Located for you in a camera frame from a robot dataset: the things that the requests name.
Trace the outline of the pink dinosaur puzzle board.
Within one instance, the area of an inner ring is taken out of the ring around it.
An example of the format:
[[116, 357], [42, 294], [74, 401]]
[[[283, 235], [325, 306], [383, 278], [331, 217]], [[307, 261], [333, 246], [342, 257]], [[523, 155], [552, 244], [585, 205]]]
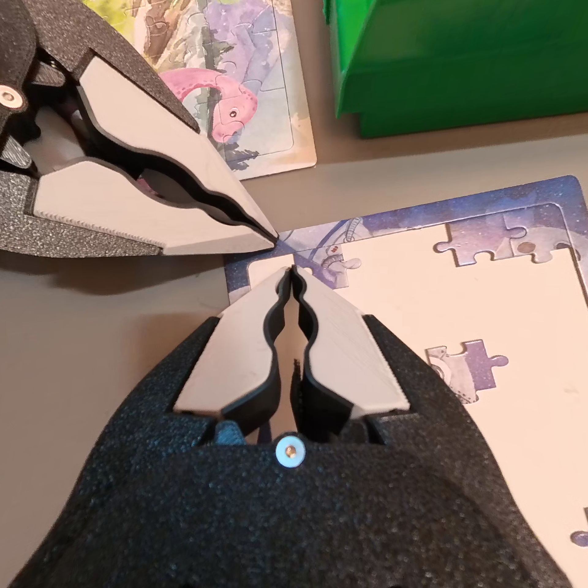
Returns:
[[316, 164], [290, 1], [84, 1], [172, 89], [240, 180]]

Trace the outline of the blue grey puzzle piece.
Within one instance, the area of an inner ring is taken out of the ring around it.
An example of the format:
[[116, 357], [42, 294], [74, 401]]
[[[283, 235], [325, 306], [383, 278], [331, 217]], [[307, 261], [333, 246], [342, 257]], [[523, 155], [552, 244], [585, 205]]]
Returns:
[[568, 232], [560, 209], [553, 204], [503, 213], [509, 229], [524, 228], [526, 233], [510, 239], [513, 256], [529, 255], [534, 263], [552, 260], [552, 251], [570, 248], [581, 261], [587, 257], [587, 237]]

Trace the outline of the purple grey puzzle piece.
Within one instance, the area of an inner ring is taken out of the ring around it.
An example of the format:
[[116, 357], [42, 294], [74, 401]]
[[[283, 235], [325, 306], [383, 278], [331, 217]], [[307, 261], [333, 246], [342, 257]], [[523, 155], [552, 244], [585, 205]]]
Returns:
[[509, 359], [503, 355], [488, 356], [482, 339], [463, 342], [463, 350], [452, 355], [446, 346], [425, 350], [430, 366], [463, 403], [479, 400], [480, 391], [496, 387], [493, 368], [504, 367]]

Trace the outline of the grey desk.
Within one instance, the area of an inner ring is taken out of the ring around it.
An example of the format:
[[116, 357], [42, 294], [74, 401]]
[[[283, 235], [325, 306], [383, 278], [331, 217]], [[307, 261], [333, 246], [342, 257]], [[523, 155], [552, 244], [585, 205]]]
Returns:
[[[333, 121], [318, 165], [247, 180], [280, 232], [574, 176], [587, 114], [359, 139]], [[53, 527], [128, 394], [229, 306], [221, 255], [1, 253], [1, 587]]]

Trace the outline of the plain blue puzzle piece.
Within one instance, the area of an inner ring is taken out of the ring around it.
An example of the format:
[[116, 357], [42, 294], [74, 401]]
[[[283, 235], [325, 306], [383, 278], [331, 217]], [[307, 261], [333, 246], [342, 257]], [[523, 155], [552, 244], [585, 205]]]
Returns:
[[475, 256], [485, 252], [493, 261], [513, 257], [511, 239], [523, 238], [526, 229], [515, 225], [508, 228], [503, 213], [460, 219], [446, 224], [449, 241], [434, 245], [436, 253], [453, 252], [456, 266], [476, 263]]

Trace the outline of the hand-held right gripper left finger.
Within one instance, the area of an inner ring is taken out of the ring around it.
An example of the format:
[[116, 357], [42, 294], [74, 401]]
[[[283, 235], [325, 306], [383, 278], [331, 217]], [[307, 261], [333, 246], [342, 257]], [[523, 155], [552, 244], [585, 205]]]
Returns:
[[232, 420], [244, 435], [268, 422], [281, 399], [275, 341], [289, 297], [290, 267], [284, 267], [223, 311], [174, 411]]

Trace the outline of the blue framed puzzle board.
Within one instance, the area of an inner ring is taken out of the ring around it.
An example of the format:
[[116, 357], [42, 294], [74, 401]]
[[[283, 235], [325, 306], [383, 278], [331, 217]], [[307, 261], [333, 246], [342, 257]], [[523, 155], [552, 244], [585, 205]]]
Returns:
[[446, 224], [545, 204], [568, 232], [587, 237], [587, 209], [571, 175], [398, 210], [294, 229], [273, 251], [225, 257], [231, 302], [278, 266], [295, 262], [314, 275], [321, 247], [343, 244], [359, 258], [338, 294], [374, 314], [427, 363], [426, 349], [482, 339], [496, 387], [465, 404], [503, 470], [534, 533], [570, 576], [587, 574], [587, 550], [569, 542], [587, 528], [587, 257], [570, 248], [552, 260], [531, 256], [456, 266]]

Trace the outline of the green plastic bin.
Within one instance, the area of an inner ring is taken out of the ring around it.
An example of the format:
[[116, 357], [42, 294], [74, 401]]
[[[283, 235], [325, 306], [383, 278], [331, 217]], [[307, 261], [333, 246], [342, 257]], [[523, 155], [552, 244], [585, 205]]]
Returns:
[[363, 138], [587, 111], [587, 1], [324, 1]]

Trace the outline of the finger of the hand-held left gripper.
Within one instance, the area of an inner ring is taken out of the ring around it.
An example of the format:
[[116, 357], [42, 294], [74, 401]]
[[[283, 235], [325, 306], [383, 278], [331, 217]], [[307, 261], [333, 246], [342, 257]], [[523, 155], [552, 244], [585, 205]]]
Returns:
[[244, 225], [224, 224], [200, 208], [147, 194], [127, 174], [83, 158], [43, 175], [33, 214], [158, 246], [164, 255], [239, 254], [274, 244]]
[[143, 167], [168, 174], [201, 203], [276, 240], [277, 233], [208, 138], [112, 67], [93, 56], [78, 80], [91, 129]]

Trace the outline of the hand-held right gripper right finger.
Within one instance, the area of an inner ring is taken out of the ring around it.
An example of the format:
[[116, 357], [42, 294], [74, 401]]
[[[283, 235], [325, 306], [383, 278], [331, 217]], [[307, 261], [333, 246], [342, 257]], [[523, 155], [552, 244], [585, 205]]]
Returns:
[[408, 411], [410, 403], [362, 311], [297, 266], [292, 292], [307, 339], [301, 383], [292, 392], [298, 431], [336, 436], [350, 420]]

